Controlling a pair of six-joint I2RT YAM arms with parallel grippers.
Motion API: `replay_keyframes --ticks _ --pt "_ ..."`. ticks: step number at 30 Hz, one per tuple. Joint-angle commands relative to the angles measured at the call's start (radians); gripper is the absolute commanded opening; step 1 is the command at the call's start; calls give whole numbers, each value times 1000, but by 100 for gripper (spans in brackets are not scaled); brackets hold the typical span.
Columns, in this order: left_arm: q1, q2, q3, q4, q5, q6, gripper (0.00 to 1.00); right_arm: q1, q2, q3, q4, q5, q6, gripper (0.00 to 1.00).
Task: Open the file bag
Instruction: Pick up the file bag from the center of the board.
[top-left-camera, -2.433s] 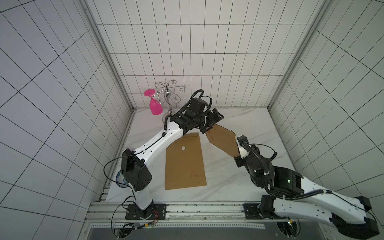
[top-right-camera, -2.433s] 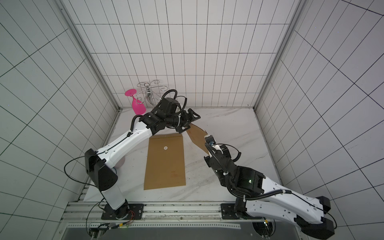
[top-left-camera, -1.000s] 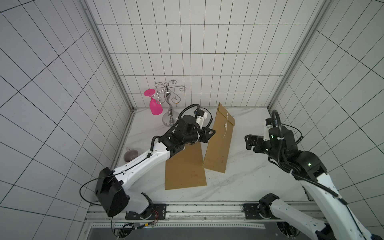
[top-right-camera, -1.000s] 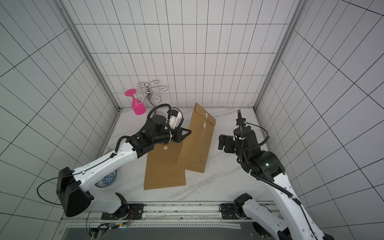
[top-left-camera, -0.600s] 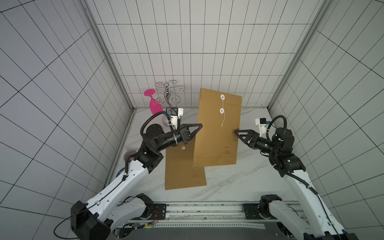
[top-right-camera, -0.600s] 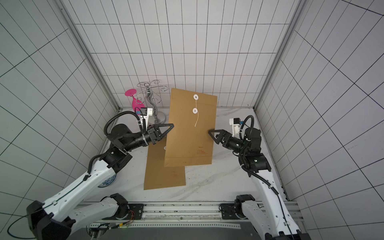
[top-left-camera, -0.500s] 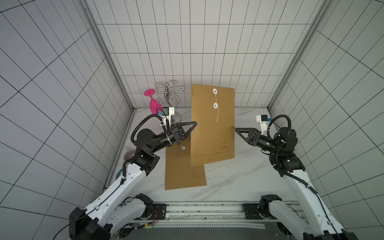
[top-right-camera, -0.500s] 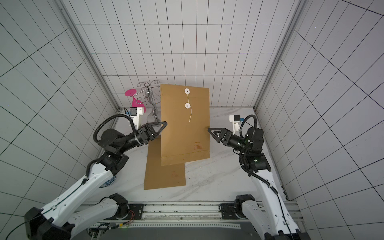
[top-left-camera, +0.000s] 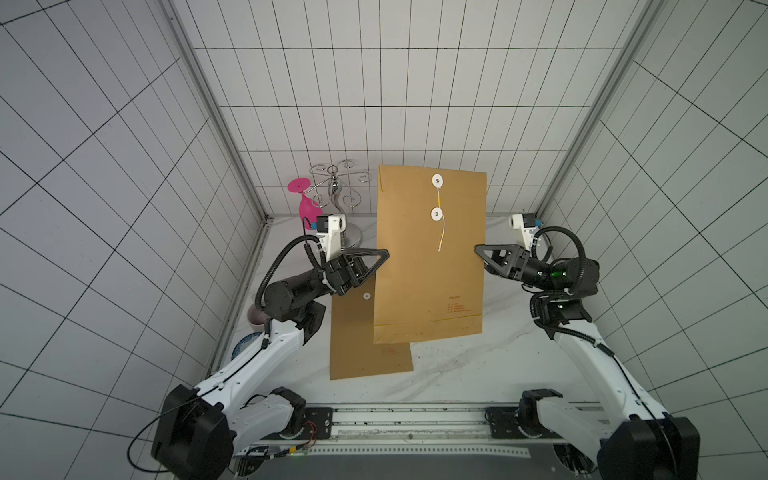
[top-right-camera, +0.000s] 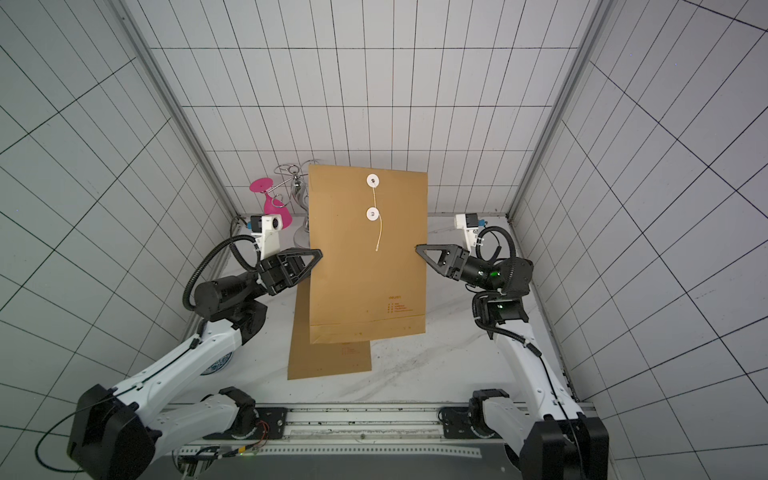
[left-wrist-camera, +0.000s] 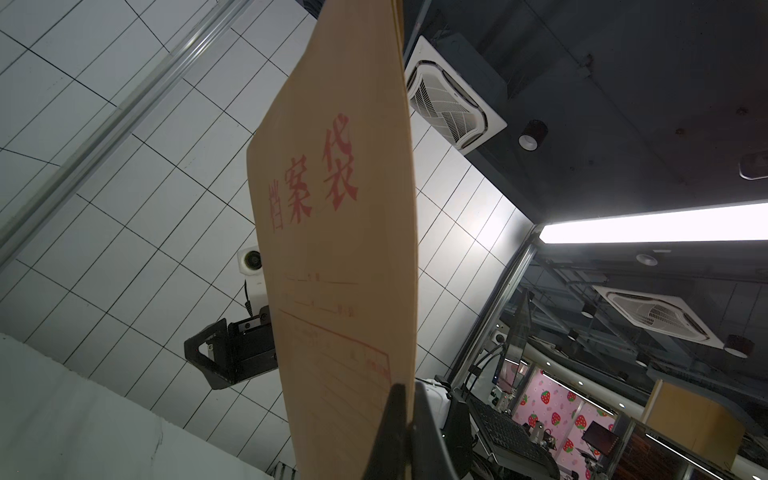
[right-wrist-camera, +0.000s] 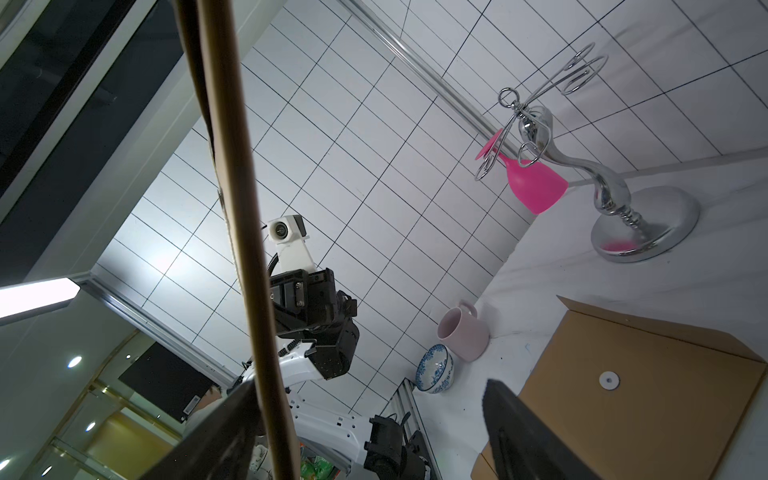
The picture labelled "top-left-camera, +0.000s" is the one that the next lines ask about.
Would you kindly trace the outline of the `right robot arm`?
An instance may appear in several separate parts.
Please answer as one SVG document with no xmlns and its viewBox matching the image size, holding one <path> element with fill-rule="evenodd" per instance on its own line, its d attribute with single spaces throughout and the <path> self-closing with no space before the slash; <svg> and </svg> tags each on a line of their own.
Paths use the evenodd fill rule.
<svg viewBox="0 0 768 480">
<path fill-rule="evenodd" d="M 531 439 L 552 433 L 597 467 L 605 479 L 694 479 L 700 434 L 675 417 L 628 372 L 607 345 L 583 300 L 597 294 L 598 262 L 582 247 L 567 261 L 547 263 L 522 246 L 478 245 L 490 274 L 534 288 L 533 323 L 564 351 L 596 394 L 601 422 L 554 389 L 522 393 L 514 426 Z"/>
</svg>

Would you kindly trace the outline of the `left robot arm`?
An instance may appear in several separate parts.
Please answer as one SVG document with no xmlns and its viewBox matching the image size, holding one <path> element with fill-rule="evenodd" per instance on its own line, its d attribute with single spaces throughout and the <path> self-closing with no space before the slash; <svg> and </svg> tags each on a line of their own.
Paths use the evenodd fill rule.
<svg viewBox="0 0 768 480">
<path fill-rule="evenodd" d="M 156 431 L 151 448 L 165 472 L 177 479 L 218 479 L 235 466 L 245 477 L 267 460 L 299 451 L 298 446 L 279 450 L 264 440 L 271 435 L 300 436 L 310 424 L 305 400 L 285 387 L 267 395 L 257 389 L 320 329 L 326 310 L 320 298 L 343 296 L 364 285 L 389 257 L 385 249 L 362 248 L 331 260 L 312 257 L 310 270 L 274 281 L 287 254 L 313 239 L 295 238 L 268 269 L 255 297 L 257 310 L 267 317 L 259 339 L 197 386 L 179 385 L 166 396 L 152 424 Z"/>
</svg>

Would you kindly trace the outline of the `brown file bag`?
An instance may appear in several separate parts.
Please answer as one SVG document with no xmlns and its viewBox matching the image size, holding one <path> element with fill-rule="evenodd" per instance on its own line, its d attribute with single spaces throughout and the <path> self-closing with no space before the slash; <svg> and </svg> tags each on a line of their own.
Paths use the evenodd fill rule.
<svg viewBox="0 0 768 480">
<path fill-rule="evenodd" d="M 486 240 L 484 172 L 382 165 L 373 340 L 415 343 L 483 329 Z"/>
<path fill-rule="evenodd" d="M 411 372 L 410 345 L 376 344 L 375 277 L 331 301 L 330 379 Z"/>
</svg>

